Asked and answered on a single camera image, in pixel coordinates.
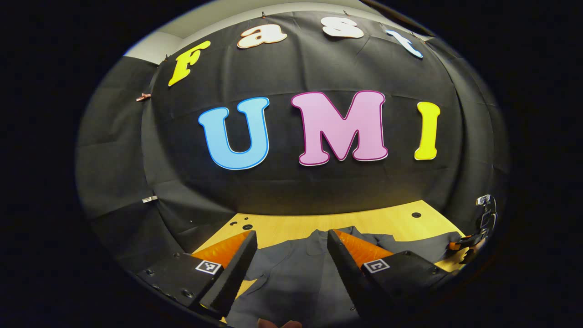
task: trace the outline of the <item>letter u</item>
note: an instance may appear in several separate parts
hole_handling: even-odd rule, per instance
[[[210,157],[217,165],[228,170],[245,170],[265,159],[269,151],[269,139],[264,109],[268,105],[269,99],[265,97],[250,98],[237,105],[237,110],[244,113],[247,118],[251,139],[251,146],[244,152],[234,152],[229,145],[224,124],[224,119],[229,116],[227,108],[211,109],[198,117],[198,123],[205,129]]]

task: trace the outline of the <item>pink letter m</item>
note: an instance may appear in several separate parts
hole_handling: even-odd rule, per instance
[[[346,118],[321,92],[294,96],[291,104],[301,111],[304,123],[304,148],[300,163],[306,166],[325,164],[330,155],[322,148],[322,137],[339,160],[346,159],[350,145],[359,134],[359,145],[352,153],[356,160],[370,161],[387,157],[382,140],[381,108],[385,96],[376,91],[359,91],[354,95]]]

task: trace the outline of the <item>wooden table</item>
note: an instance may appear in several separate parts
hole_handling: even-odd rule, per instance
[[[412,217],[414,212],[420,213],[421,216],[418,218]],[[252,230],[257,232],[257,248],[259,249],[277,245],[287,240],[307,238],[316,229],[327,231],[347,226],[355,226],[360,233],[393,235],[398,242],[430,238],[452,231],[457,231],[460,235],[465,236],[443,215],[420,200],[378,210],[344,214],[275,216],[239,213],[195,252],[244,232],[243,226],[247,224],[252,225]],[[458,252],[445,260],[439,261],[436,265],[449,272],[460,269],[463,264],[459,264],[459,262],[463,259],[464,253]],[[243,281],[237,297],[254,282],[255,280]]]

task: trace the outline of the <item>shirt collar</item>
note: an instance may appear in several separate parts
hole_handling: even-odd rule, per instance
[[[348,233],[352,236],[364,239],[363,235],[356,229],[355,226],[347,226],[346,228],[337,229]],[[306,238],[306,252],[308,255],[315,256],[327,252],[328,246],[328,231],[314,230],[312,234]]]

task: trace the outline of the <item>orange soft finger pad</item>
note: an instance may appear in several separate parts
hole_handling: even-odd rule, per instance
[[[250,232],[251,230],[248,230],[243,233],[239,233],[238,235],[234,235],[233,237],[227,238],[222,242],[218,242],[203,250],[193,253],[192,256],[196,257],[197,259],[219,263],[223,266],[223,268],[226,268]]]
[[[356,262],[356,265],[359,268],[362,267],[363,263],[393,255],[393,253],[386,249],[380,248],[358,237],[354,237],[353,235],[349,235],[348,233],[336,229],[334,229],[334,232],[336,232],[338,238],[340,238],[344,246],[346,246],[352,259]]]

